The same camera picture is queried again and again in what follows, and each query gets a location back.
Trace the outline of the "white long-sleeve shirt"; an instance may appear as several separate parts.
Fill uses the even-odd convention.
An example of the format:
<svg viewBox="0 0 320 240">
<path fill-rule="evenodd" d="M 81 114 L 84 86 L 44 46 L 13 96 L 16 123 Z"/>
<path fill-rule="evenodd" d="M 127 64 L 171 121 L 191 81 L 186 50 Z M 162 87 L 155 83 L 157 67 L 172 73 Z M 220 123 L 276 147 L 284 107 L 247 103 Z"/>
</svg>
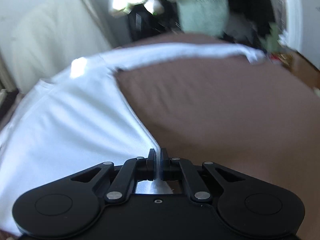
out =
<svg viewBox="0 0 320 240">
<path fill-rule="evenodd" d="M 12 207 L 25 192 L 104 161 L 122 164 L 159 144 L 136 116 L 115 78 L 177 59 L 265 54 L 242 44 L 158 43 L 75 59 L 40 80 L 1 130 L 1 230 L 19 235 Z"/>
</svg>

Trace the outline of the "black hanging garment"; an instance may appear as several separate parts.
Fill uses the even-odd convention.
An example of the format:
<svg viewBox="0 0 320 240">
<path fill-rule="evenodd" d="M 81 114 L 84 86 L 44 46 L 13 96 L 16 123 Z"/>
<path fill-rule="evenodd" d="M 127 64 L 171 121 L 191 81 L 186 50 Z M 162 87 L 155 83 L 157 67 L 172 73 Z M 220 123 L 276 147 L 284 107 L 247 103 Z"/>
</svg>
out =
<svg viewBox="0 0 320 240">
<path fill-rule="evenodd" d="M 144 5 L 135 5 L 127 15 L 129 33 L 133 42 L 164 33 L 181 31 L 177 4 L 160 0 L 164 12 L 153 14 Z"/>
</svg>

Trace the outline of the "mint green printed bag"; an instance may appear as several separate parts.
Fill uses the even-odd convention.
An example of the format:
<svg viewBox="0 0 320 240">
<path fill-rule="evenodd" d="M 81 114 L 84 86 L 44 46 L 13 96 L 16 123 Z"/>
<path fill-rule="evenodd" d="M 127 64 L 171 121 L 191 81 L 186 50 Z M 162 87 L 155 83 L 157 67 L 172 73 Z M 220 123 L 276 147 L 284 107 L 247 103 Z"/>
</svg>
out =
<svg viewBox="0 0 320 240">
<path fill-rule="evenodd" d="M 184 33 L 220 37 L 228 18 L 228 0 L 177 0 L 178 17 Z"/>
</svg>

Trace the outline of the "cream covered mattress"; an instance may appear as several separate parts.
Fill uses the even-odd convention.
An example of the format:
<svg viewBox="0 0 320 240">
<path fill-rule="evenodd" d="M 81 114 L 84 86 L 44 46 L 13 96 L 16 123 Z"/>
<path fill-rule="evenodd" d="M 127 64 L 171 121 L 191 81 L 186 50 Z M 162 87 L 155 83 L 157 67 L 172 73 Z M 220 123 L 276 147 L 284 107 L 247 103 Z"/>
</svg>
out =
<svg viewBox="0 0 320 240">
<path fill-rule="evenodd" d="M 119 42 L 97 0 L 1 0 L 1 51 L 18 90 Z"/>
</svg>

